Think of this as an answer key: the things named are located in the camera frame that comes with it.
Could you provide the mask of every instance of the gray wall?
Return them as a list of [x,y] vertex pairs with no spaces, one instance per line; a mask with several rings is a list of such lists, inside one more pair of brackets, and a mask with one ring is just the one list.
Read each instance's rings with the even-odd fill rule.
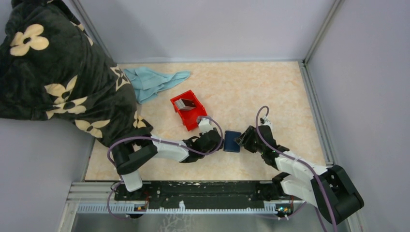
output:
[[79,0],[116,62],[304,58],[331,0]]
[[410,1],[347,0],[309,64],[370,232],[408,232]]
[[[10,11],[10,1],[1,0],[1,41]],[[65,121],[0,119],[0,231],[56,231],[91,145],[91,136]]]

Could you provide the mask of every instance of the beige marble surface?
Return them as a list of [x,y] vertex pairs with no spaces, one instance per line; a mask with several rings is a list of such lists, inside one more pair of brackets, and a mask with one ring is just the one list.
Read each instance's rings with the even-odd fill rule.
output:
[[[154,126],[152,134],[176,140],[198,135],[198,129],[186,130],[170,102],[172,97],[191,89],[208,115],[219,122],[223,130],[244,132],[249,125],[254,125],[258,109],[268,105],[277,142],[309,161],[324,164],[297,62],[145,65],[164,73],[191,71],[188,80],[161,92],[156,99],[142,106],[141,116]],[[106,158],[106,152],[106,147],[95,143],[86,180],[118,179],[113,165]],[[260,154],[244,149],[240,153],[219,151],[189,164],[151,159],[139,171],[143,180],[270,180],[278,174],[277,170],[264,163]]]

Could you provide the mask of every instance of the black blanket with flower pattern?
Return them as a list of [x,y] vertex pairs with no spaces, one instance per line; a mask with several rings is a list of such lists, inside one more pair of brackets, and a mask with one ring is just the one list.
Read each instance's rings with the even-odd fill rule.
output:
[[103,145],[144,127],[132,85],[62,0],[13,0],[0,46],[0,117],[61,118]]

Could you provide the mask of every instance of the light blue cloth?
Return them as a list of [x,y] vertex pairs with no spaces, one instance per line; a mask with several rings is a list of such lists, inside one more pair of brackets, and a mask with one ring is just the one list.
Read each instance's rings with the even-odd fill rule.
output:
[[156,98],[158,92],[170,89],[190,76],[190,71],[164,74],[145,66],[136,69],[124,69],[124,73],[131,81],[137,101],[140,104]]

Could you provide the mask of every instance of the red plastic container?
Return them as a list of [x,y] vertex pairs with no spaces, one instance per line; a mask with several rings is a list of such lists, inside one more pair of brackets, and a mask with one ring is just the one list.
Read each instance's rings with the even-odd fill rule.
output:
[[[193,101],[196,108],[188,111],[179,110],[175,102],[181,98]],[[175,112],[179,114],[182,119],[182,123],[185,125],[188,131],[191,131],[198,127],[198,122],[196,120],[199,116],[208,116],[204,106],[198,101],[192,90],[188,90],[185,93],[172,98],[171,102],[174,106]]]

